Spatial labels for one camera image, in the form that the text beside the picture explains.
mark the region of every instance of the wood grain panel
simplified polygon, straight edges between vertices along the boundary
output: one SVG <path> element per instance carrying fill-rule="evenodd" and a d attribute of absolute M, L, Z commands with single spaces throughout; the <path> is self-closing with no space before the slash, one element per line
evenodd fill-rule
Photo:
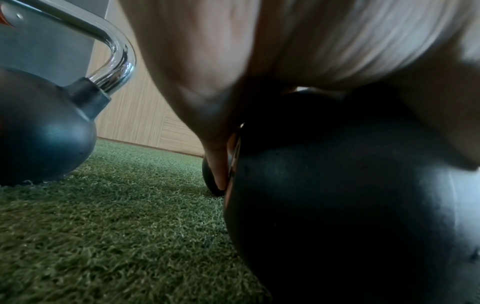
<path fill-rule="evenodd" d="M 96 120 L 98 136 L 153 148 L 203 155 L 198 137 L 178 118 L 158 92 L 142 60 L 133 32 L 116 0 L 110 0 L 106 19 L 119 27 L 137 55 L 133 79 L 112 96 L 112 101 Z M 89 69 L 101 67 L 110 50 L 96 42 Z"/>

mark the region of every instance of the hand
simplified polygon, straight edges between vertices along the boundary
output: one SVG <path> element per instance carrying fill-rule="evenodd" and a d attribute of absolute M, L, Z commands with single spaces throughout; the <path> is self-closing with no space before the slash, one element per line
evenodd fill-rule
<path fill-rule="evenodd" d="M 120 0 L 159 91 L 220 189 L 227 142 L 262 99 L 384 81 L 480 163 L 478 0 Z"/>

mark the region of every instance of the grass floor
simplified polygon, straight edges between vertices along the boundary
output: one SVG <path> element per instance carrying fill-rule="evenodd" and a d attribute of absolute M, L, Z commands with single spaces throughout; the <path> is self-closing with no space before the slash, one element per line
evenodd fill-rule
<path fill-rule="evenodd" d="M 0 187 L 0 302 L 270 302 L 201 162 L 99 141 L 60 182 Z"/>

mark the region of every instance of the gray wall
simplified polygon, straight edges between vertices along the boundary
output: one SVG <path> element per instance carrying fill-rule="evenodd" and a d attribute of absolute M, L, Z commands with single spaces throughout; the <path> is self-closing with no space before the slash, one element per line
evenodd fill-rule
<path fill-rule="evenodd" d="M 105 17 L 109 0 L 67 0 Z M 0 66 L 68 85 L 87 74 L 94 40 L 57 22 L 9 5 L 22 15 L 18 28 L 0 25 Z"/>

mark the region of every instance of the kettlebell handle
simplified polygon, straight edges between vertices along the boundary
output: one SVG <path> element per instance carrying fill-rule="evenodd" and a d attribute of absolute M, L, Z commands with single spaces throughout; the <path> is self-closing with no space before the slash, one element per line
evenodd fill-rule
<path fill-rule="evenodd" d="M 109 46 L 111 56 L 87 78 L 111 96 L 132 77 L 137 63 L 128 38 L 107 20 L 65 0 L 3 0 L 61 22 Z"/>

